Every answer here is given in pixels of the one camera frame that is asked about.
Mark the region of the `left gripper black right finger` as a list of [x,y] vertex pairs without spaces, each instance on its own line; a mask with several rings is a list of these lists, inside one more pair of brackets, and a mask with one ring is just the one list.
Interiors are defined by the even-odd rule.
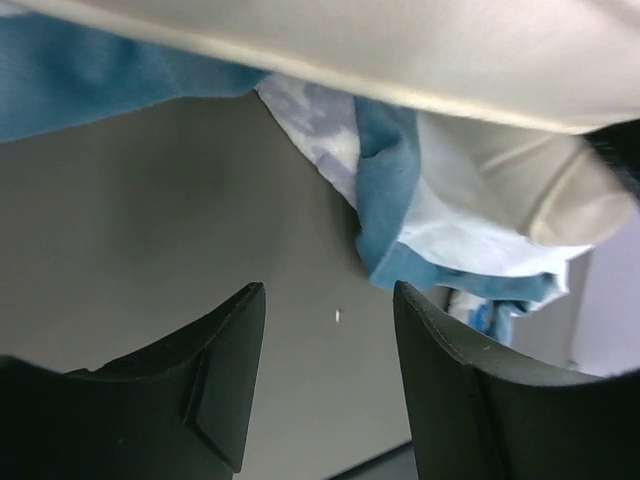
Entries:
[[506,347],[406,282],[395,334],[422,479],[635,479],[639,374],[597,377]]

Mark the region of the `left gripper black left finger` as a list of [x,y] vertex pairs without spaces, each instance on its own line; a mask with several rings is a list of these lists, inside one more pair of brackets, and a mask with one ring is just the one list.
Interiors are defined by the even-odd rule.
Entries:
[[1,360],[5,479],[230,479],[246,448],[265,289],[103,367]]

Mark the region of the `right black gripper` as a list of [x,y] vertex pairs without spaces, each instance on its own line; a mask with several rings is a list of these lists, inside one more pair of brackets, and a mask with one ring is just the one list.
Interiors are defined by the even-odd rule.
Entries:
[[630,193],[640,192],[640,120],[590,132],[584,139]]

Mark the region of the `cream bear pillow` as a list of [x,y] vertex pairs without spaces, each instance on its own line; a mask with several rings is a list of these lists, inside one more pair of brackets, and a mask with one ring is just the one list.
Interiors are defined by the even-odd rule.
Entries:
[[55,68],[144,40],[437,115],[467,141],[639,117],[635,1],[15,1],[1,19],[1,137],[94,119]]

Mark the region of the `blue white bear pillowcase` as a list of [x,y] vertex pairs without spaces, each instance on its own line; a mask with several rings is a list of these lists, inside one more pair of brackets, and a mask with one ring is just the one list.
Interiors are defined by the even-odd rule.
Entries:
[[454,291],[453,314],[502,344],[568,291],[581,247],[542,247],[460,206],[471,157],[433,117],[314,83],[1,8],[1,138],[23,139],[167,100],[256,91],[293,144],[356,209],[370,282]]

